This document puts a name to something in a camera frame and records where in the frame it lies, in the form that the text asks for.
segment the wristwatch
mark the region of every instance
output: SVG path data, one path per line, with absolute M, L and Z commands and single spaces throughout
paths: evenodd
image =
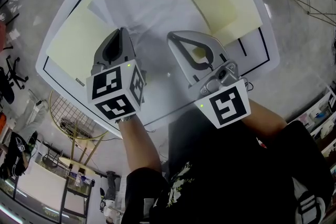
M 127 116 L 127 117 L 124 117 L 124 118 L 121 118 L 121 119 L 118 119 L 118 120 L 116 120 L 115 122 L 116 122 L 116 124 L 118 124 L 119 122 L 121 122 L 121 121 L 129 121 L 131 118 L 133 118 L 135 116 L 135 114 L 133 114 L 133 115 L 130 115 L 130 116 Z

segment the concrete floor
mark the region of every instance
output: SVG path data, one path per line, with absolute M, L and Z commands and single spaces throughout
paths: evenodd
M 51 88 L 37 74 L 35 62 L 48 31 L 48 28 L 64 0 L 10 0 L 7 6 L 14 14 L 20 16 L 11 27 L 9 38 L 15 47 L 12 51 L 4 51 L 0 55 L 0 66 L 5 67 L 8 54 L 12 59 L 20 56 L 19 72 L 29 76 L 26 89 L 15 89 L 15 101 L 10 106 L 16 115 L 20 115 L 25 107 L 30 88 L 43 99 L 48 98 Z M 334 27 L 320 20 L 309 17 L 292 0 L 264 0 L 269 7 L 271 23 L 274 29 L 280 53 L 280 65 L 272 72 L 253 81 L 254 90 L 249 96 L 279 113 L 290 117 L 296 111 L 315 98 L 336 78 L 335 66 L 331 66 L 333 55 L 331 44 L 334 40 Z M 331 1 L 315 3 L 325 12 L 333 11 Z M 38 130 L 46 141 L 59 149 L 70 153 L 71 143 L 52 124 L 47 117 Z M 167 153 L 167 127 L 150 134 L 154 144 L 160 150 L 162 159 Z M 115 137 L 108 134 L 105 139 Z M 126 173 L 127 161 L 121 140 L 101 143 L 89 165 L 102 172 L 114 170 L 119 174 Z

